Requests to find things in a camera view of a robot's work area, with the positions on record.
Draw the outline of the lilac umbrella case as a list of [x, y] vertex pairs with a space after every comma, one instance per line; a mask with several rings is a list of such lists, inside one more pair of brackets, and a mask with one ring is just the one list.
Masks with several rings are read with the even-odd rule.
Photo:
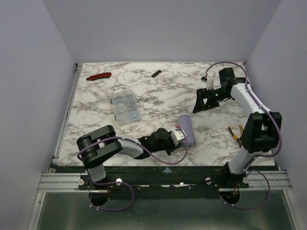
[[181, 141], [182, 146], [195, 146], [195, 138], [194, 138], [194, 133], [193, 133], [193, 128], [192, 128], [192, 120], [189, 115], [184, 114], [180, 115], [178, 117], [178, 125], [180, 128], [185, 132], [187, 141], [183, 139]]

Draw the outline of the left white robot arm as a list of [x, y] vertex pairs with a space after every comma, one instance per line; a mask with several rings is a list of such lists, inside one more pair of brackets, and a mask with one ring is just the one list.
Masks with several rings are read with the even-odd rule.
[[163, 161], [154, 154], [165, 151], [170, 155], [181, 148], [181, 142], [186, 138], [185, 132], [177, 127], [174, 131], [159, 128], [149, 136], [130, 139], [117, 135], [113, 126], [107, 125], [77, 139], [76, 144], [79, 149], [77, 158], [83, 162], [92, 181], [97, 183], [106, 178], [104, 162], [116, 154], [129, 156], [135, 160], [153, 157], [164, 164], [175, 165], [175, 162]]

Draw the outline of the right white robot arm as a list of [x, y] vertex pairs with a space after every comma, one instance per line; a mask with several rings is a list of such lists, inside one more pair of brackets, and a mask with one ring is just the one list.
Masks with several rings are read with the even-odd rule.
[[218, 89], [213, 88], [211, 80], [206, 80], [206, 88], [196, 91], [193, 113], [216, 108], [227, 99], [233, 99], [240, 105], [248, 119], [243, 129], [240, 150], [227, 167], [231, 174], [243, 174], [257, 157], [267, 157], [267, 153], [280, 144], [282, 115], [264, 106], [247, 78], [235, 76], [232, 68], [219, 71], [219, 80]]

